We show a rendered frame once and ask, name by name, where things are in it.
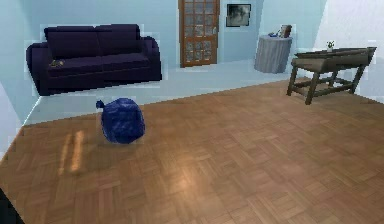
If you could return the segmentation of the grey round draped table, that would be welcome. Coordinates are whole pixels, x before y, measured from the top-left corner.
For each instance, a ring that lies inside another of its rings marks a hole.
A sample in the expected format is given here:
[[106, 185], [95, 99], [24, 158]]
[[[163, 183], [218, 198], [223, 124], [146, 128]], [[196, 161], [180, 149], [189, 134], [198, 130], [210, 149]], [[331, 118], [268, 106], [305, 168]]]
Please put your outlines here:
[[254, 68], [263, 73], [284, 73], [290, 54], [292, 38], [259, 37]]

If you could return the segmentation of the dark purple sofa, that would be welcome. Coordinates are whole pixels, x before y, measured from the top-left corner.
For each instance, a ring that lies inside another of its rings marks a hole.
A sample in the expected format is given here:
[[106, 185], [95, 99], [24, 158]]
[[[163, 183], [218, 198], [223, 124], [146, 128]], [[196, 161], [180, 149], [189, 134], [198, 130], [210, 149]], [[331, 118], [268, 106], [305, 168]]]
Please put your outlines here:
[[[57, 26], [26, 50], [26, 62], [41, 96], [162, 79], [159, 46], [136, 24]], [[53, 60], [63, 66], [51, 67]]]

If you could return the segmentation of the blue round bag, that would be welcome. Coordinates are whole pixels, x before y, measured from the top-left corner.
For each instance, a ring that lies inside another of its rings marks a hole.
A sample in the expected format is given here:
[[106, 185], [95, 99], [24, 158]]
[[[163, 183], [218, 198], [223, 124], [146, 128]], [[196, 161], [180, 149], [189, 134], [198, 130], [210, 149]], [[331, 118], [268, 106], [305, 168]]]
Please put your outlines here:
[[130, 144], [145, 134], [142, 111], [132, 99], [118, 98], [107, 104], [98, 100], [96, 108], [102, 109], [102, 130], [109, 142]]

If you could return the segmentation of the brown glazed wooden door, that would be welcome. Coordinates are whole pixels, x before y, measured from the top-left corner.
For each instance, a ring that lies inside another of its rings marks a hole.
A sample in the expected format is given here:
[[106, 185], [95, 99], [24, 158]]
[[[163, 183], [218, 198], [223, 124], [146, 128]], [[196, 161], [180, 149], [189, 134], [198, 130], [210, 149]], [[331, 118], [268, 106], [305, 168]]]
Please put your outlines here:
[[220, 0], [178, 0], [178, 9], [180, 67], [216, 64]]

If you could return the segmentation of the black framed picture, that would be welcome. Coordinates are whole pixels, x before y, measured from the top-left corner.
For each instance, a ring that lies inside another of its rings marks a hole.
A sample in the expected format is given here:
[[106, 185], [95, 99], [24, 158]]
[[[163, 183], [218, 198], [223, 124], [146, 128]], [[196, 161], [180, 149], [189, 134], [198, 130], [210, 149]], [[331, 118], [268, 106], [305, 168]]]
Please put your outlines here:
[[227, 27], [248, 26], [251, 13], [250, 4], [228, 4], [227, 5]]

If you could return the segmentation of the dark brown wooden table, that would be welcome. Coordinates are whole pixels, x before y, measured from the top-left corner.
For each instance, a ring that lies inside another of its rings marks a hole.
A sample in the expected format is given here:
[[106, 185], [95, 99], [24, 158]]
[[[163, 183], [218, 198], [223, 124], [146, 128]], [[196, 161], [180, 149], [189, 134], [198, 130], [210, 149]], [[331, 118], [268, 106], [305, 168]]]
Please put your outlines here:
[[[287, 95], [296, 92], [305, 97], [305, 104], [310, 105], [314, 97], [324, 96], [348, 90], [354, 94], [363, 72], [370, 65], [376, 47], [339, 48], [296, 53], [292, 59], [292, 72], [287, 88]], [[352, 81], [338, 78], [342, 70], [356, 68]], [[299, 69], [313, 73], [310, 81], [296, 82]]]

